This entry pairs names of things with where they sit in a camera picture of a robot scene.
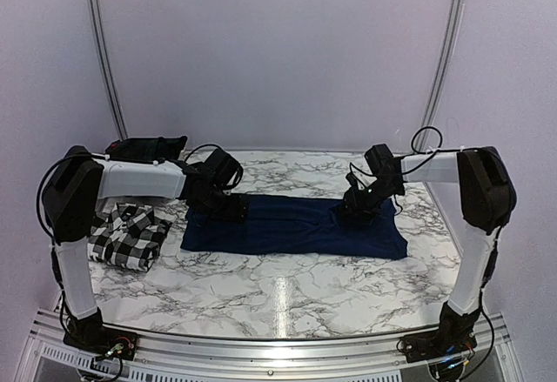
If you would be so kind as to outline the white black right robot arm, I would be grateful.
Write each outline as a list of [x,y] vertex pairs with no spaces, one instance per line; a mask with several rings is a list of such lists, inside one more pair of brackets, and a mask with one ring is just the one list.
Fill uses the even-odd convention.
[[491,279],[498,255],[500,232],[508,224],[517,203],[516,191],[500,154],[492,146],[436,149],[429,153],[395,156],[385,144],[376,144],[365,154],[372,183],[350,184],[337,213],[353,224],[370,222],[385,201],[401,196],[408,183],[456,183],[460,209],[469,242],[448,300],[443,304],[436,330],[401,339],[405,352],[453,354],[467,342],[484,311],[483,292]]

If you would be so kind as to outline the black white plaid shirt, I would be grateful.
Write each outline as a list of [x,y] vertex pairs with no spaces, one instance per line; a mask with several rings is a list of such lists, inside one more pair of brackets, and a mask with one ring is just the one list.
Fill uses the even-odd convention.
[[158,259],[172,222],[150,205],[116,203],[98,212],[87,244],[90,260],[118,268],[147,272]]

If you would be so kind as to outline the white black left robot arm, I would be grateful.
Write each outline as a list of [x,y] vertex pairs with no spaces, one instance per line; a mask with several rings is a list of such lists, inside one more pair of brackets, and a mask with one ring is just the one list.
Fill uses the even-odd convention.
[[196,213],[242,224],[250,200],[233,192],[243,169],[229,153],[216,148],[203,162],[155,159],[116,160],[73,146],[44,174],[37,190],[39,224],[50,238],[51,266],[62,292],[64,341],[101,352],[115,341],[134,340],[131,332],[104,326],[94,298],[87,258],[99,199],[154,197],[183,200]]

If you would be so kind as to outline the navy blue t-shirt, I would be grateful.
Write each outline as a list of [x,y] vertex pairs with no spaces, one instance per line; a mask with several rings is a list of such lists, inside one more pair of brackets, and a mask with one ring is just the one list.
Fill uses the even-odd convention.
[[180,248],[245,255],[315,253],[399,260],[407,257],[407,241],[394,217],[395,208],[389,200],[367,218],[345,211],[338,199],[253,195],[242,224],[188,213]]

